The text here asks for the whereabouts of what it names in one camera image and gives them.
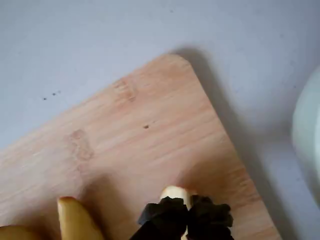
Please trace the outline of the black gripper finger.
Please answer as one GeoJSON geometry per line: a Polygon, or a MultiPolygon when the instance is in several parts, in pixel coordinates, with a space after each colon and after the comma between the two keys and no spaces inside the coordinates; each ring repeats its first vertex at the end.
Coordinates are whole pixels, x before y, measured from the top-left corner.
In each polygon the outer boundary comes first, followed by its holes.
{"type": "Polygon", "coordinates": [[[148,203],[139,219],[139,229],[131,240],[180,240],[187,230],[188,208],[182,198],[162,198],[148,203]]]}
{"type": "Polygon", "coordinates": [[[232,240],[231,207],[215,204],[208,196],[192,195],[188,212],[187,238],[189,240],[232,240]]]}

